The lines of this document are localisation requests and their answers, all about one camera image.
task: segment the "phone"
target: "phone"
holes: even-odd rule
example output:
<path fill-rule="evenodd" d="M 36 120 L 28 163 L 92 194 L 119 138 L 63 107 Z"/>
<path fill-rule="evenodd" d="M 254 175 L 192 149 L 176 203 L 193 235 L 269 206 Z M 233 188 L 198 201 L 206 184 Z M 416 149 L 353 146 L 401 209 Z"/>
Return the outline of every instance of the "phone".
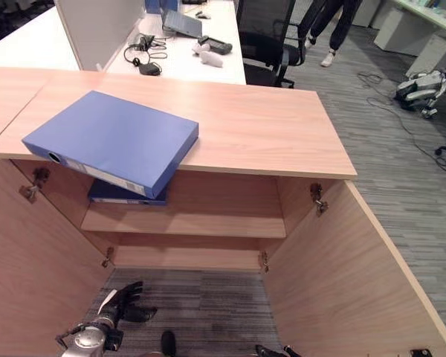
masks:
<path fill-rule="evenodd" d="M 218 41 L 217 39 L 212 39 L 208 36 L 203 36 L 198 39 L 199 45 L 207 43 L 210 45 L 210 50 L 216 52 L 217 54 L 229 54 L 233 49 L 233 45 L 230 43 Z"/>

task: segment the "binder spine label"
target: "binder spine label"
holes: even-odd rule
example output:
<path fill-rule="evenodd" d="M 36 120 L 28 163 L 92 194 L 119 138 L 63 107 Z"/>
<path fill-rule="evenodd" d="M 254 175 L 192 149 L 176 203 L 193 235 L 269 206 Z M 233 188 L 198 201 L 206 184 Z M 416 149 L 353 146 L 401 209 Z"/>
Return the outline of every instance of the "binder spine label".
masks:
<path fill-rule="evenodd" d="M 146 196 L 146 192 L 143 188 L 143 186 L 140 186 L 139 184 L 135 184 L 134 182 L 130 182 L 127 180 L 124 180 L 123 178 L 119 178 L 117 176 L 113 176 L 109 173 L 104 173 L 103 171 L 100 171 L 98 169 L 94 169 L 93 167 L 82 165 L 83 171 L 85 173 L 88 173 L 91 176 L 97 177 L 98 179 L 107 181 L 111 184 L 115 184 L 116 186 L 126 188 L 127 190 L 130 190 L 132 192 L 139 193 L 143 196 Z"/>

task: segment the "wooden countertop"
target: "wooden countertop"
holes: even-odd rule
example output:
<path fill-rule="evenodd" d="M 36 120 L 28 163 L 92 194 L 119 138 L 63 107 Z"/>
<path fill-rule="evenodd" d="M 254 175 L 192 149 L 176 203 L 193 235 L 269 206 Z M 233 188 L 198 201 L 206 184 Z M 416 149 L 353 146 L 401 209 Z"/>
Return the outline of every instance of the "wooden countertop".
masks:
<path fill-rule="evenodd" d="M 357 175 L 315 91 L 23 68 L 0 68 L 0 77 L 0 158 L 42 160 L 22 138 L 97 90 L 199 122 L 180 170 Z"/>

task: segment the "black glove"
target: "black glove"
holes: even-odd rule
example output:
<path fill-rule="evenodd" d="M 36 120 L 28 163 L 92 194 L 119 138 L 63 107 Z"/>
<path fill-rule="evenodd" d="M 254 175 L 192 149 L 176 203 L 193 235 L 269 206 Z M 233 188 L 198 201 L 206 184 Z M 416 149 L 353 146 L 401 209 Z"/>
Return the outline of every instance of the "black glove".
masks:
<path fill-rule="evenodd" d="M 141 292 L 142 281 L 129 284 L 125 288 L 116 291 L 109 301 L 101 306 L 98 314 L 99 317 L 111 320 L 114 324 L 114 328 L 117 327 L 117 324 L 121 319 L 131 322 L 144 322 L 150 320 L 157 312 L 157 309 L 143 308 L 134 305 L 134 303 L 140 299 Z"/>

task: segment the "robotic arm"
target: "robotic arm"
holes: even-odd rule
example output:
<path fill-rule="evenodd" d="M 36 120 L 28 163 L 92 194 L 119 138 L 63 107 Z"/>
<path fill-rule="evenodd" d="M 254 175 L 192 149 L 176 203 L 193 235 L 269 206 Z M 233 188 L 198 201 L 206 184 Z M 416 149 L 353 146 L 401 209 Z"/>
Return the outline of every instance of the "robotic arm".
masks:
<path fill-rule="evenodd" d="M 62 357 L 102 357 L 104 352 L 119 350 L 124 332 L 117 329 L 119 320 L 144 322 L 154 317 L 156 308 L 143 308 L 134 303 L 139 300 L 142 282 L 130 284 L 121 290 L 112 290 L 101 304 L 97 317 L 79 324 L 56 337 L 64 347 Z M 73 336 L 69 346 L 64 338 Z"/>

